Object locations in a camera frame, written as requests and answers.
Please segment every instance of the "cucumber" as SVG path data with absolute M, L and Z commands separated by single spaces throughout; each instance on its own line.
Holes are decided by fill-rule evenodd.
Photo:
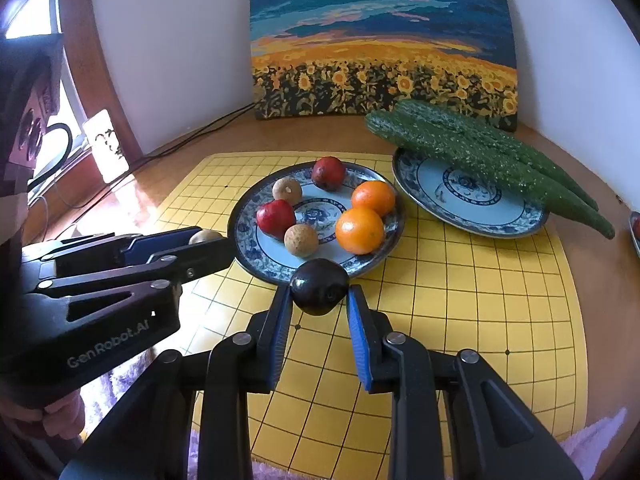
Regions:
M 580 197 L 552 178 L 493 148 L 404 114 L 370 112 L 365 124 L 374 134 L 396 146 L 442 160 L 471 176 L 493 182 L 545 210 L 588 225 L 610 240 L 615 236 L 609 221 Z
M 596 211 L 598 210 L 596 201 L 578 186 L 578 183 L 565 170 L 556 166 L 548 156 L 515 137 L 502 133 L 497 128 L 472 117 L 452 112 L 447 108 L 412 99 L 400 101 L 394 107 L 394 111 L 422 119 L 454 133 L 466 135 L 471 140 L 475 140 L 505 155 L 512 156 L 517 161 L 562 184 L 569 191 L 580 197 L 587 205 Z

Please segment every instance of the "window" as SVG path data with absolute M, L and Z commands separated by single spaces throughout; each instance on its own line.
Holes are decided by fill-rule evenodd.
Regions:
M 22 36 L 51 34 L 52 32 L 59 31 L 58 0 L 29 0 L 12 21 L 7 30 L 6 37 L 8 39 L 20 38 Z M 60 81 L 60 111 L 57 115 L 49 119 L 49 124 L 66 123 L 69 129 L 71 129 L 74 143 L 67 163 L 70 163 L 82 150 L 88 147 L 86 136 L 82 129 L 82 124 L 85 121 L 86 116 L 84 110 L 76 93 L 76 87 L 71 79 L 71 72 L 66 63 L 66 57 L 63 56 L 62 77 Z M 44 136 L 42 149 L 36 161 L 34 176 L 38 176 L 44 171 L 47 171 L 60 160 L 60 156 L 66 148 L 66 143 L 66 133 L 63 130 L 54 130 Z M 50 179 L 36 186 L 29 193 L 29 202 L 31 203 L 41 192 L 44 192 L 47 184 L 56 177 L 57 175 L 53 175 Z

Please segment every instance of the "sunflower painting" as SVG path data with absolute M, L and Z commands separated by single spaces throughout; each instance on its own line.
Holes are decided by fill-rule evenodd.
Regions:
M 259 118 L 413 98 L 516 127 L 506 0 L 251 0 L 251 40 Z

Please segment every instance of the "plate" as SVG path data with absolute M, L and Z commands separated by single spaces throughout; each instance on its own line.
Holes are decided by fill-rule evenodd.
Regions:
M 638 240 L 638 238 L 636 238 L 636 235 L 634 234 L 634 222 L 638 217 L 640 217 L 639 212 L 637 211 L 631 212 L 631 215 L 629 216 L 629 229 L 631 229 L 631 238 L 634 241 L 634 247 L 636 248 L 636 253 L 638 254 L 638 258 L 640 258 L 640 240 Z
M 359 276 L 380 263 L 396 246 L 404 229 L 404 208 L 396 191 L 396 208 L 383 218 L 385 240 L 369 254 L 356 256 L 340 247 L 335 239 L 335 223 L 338 217 L 351 208 L 353 190 L 367 180 L 382 180 L 393 185 L 382 175 L 369 168 L 344 162 L 346 176 L 342 187 L 327 192 L 311 181 L 315 162 L 289 166 L 266 176 L 242 195 L 229 217 L 227 235 L 236 244 L 236 258 L 244 269 L 261 280 L 274 285 L 289 283 L 293 272 L 307 260 L 327 258 L 337 262 L 350 278 Z M 284 244 L 264 234 L 255 222 L 258 208 L 273 200 L 271 188 L 276 180 L 288 176 L 300 183 L 302 200 L 293 209 L 298 223 L 313 226 L 318 233 L 320 246 L 309 258 L 290 254 Z
M 548 218 L 519 196 L 402 148 L 394 153 L 392 169 L 398 186 L 415 203 L 470 233 L 521 238 L 538 231 Z

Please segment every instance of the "red fruit on plate edge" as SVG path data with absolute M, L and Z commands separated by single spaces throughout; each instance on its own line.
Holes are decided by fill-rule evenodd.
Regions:
M 286 200 L 274 200 L 258 208 L 255 221 L 264 234 L 284 240 L 284 233 L 296 224 L 296 214 Z
M 640 218 L 636 218 L 634 220 L 632 230 L 634 232 L 634 236 L 638 239 L 638 241 L 640 241 Z
M 311 171 L 311 180 L 316 186 L 325 191 L 335 191 L 344 180 L 347 170 L 339 158 L 324 156 L 316 160 Z

